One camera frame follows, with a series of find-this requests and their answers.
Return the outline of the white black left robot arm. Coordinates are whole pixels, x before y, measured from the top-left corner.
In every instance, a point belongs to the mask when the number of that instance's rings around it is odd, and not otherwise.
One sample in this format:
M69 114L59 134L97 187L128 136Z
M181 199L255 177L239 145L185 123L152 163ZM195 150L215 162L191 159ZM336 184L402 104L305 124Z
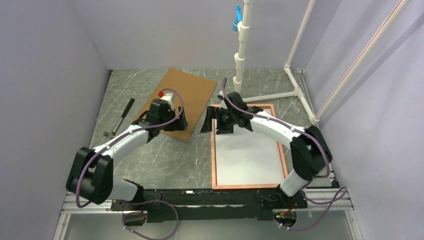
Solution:
M161 131L184 131L188 127L184 107L174 107L172 100L155 98L149 110L144 111L121 134L95 148L80 148L74 157L66 182L66 189L75 193L76 206L100 205L107 200L118 200L131 210L145 202L144 188L140 184L114 178L114 168L127 155L149 143Z

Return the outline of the brown cardboard backing board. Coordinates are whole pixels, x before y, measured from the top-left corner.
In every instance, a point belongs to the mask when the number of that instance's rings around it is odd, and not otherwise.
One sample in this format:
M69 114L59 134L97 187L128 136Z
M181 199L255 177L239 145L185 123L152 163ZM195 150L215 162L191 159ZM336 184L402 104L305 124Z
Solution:
M217 82L204 77L170 68L151 92L136 117L139 117L139 115L149 109L151 101L159 97L158 93L160 90L169 88L177 91L183 99L184 114L188 127L184 131L162 131L162 133L186 143L195 130L217 84Z

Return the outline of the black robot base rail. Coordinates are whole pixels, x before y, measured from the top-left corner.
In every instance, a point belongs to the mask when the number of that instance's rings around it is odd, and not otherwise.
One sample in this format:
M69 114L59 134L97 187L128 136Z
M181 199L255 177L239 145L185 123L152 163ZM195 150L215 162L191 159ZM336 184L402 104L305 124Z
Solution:
M259 189L146 189L144 197L130 206L113 200L111 210L146 213L148 223L175 220L256 219L271 221L274 214L308 207L300 193L285 197L274 188Z

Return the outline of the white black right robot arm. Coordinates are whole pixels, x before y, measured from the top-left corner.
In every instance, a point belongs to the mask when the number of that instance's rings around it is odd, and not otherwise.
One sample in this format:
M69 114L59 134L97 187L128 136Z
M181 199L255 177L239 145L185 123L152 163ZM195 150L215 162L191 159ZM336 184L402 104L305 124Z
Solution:
M331 152L321 131L276 118L268 107L245 103L239 93L225 107L206 109L202 133L211 134L214 189L276 187L276 203L287 208L309 182L328 170Z

